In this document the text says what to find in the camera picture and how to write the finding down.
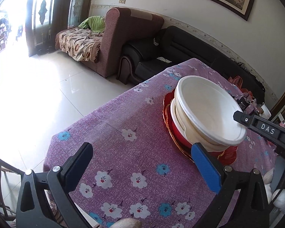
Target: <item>black sofa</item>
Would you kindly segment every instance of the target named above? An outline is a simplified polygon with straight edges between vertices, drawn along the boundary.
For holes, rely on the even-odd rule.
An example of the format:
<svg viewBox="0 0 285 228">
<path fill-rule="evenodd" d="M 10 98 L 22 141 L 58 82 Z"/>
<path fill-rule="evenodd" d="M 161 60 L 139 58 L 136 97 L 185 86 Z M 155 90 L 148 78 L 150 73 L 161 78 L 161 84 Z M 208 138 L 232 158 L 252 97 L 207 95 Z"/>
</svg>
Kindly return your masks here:
<svg viewBox="0 0 285 228">
<path fill-rule="evenodd" d="M 164 57 L 171 63 L 163 62 L 158 57 Z M 243 79 L 242 88 L 252 91 L 258 104 L 264 102 L 265 88 L 254 75 L 216 48 L 175 26 L 162 29 L 155 38 L 133 40 L 123 45 L 117 79 L 124 84 L 128 81 L 139 84 L 191 58 L 201 60 L 225 79 L 240 76 Z"/>
</svg>

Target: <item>red plate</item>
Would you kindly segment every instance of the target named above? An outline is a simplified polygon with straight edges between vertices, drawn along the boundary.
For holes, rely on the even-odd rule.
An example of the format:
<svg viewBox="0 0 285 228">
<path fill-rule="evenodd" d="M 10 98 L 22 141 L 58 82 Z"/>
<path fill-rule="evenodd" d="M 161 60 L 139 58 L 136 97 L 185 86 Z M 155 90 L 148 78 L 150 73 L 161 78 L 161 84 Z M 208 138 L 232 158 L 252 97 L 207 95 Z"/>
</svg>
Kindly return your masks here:
<svg viewBox="0 0 285 228">
<path fill-rule="evenodd" d="M 173 90 L 171 93 L 168 93 L 163 100 L 163 119 L 175 145 L 187 158 L 192 160 L 192 145 L 181 135 L 171 117 L 170 104 L 174 99 L 174 91 L 175 90 Z M 237 146 L 230 146 L 225 151 L 209 152 L 209 154 L 217 158 L 223 165 L 230 165 L 236 161 L 236 151 Z"/>
</svg>

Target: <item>white wall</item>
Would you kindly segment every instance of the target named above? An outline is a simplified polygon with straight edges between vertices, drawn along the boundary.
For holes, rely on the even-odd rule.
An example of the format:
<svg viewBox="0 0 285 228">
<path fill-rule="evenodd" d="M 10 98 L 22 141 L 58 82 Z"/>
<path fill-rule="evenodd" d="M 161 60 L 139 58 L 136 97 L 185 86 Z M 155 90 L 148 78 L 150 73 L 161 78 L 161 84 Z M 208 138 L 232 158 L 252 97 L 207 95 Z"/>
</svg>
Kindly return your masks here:
<svg viewBox="0 0 285 228">
<path fill-rule="evenodd" d="M 210 0 L 126 0 L 125 4 L 92 0 L 92 4 L 135 7 L 190 24 L 245 59 L 278 98 L 285 91 L 285 8 L 279 0 L 255 0 L 248 21 Z"/>
</svg>

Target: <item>stack of bowls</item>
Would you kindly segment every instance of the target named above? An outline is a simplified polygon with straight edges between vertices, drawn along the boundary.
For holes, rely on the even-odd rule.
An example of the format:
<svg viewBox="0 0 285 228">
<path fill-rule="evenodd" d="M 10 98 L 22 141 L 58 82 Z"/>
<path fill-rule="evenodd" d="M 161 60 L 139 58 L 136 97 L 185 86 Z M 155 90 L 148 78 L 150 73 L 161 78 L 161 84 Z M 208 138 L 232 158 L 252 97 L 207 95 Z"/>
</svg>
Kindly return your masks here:
<svg viewBox="0 0 285 228">
<path fill-rule="evenodd" d="M 173 130 L 187 147 L 200 142 L 208 152 L 222 152 L 246 137 L 246 127 L 233 120 L 242 111 L 237 102 L 203 77 L 181 78 L 170 108 Z"/>
</svg>

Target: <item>floral tablecloth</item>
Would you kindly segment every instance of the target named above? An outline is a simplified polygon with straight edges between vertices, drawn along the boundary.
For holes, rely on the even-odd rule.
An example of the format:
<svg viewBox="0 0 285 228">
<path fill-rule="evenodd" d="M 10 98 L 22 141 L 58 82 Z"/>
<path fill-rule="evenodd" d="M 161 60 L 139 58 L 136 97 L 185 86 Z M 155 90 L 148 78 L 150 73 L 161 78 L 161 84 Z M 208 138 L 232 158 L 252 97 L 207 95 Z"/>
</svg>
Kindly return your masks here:
<svg viewBox="0 0 285 228">
<path fill-rule="evenodd" d="M 94 155 L 72 200 L 103 226 L 134 217 L 145 228 L 192 227 L 214 197 L 195 164 L 175 146 L 163 121 L 163 98 L 187 75 L 205 77 L 233 95 L 240 91 L 197 59 L 157 74 L 54 135 L 44 170 L 62 165 L 84 142 Z M 239 144 L 236 170 L 262 174 L 273 148 L 252 131 Z M 232 205 L 238 197 L 236 191 Z M 222 222 L 231 214 L 228 209 Z"/>
</svg>

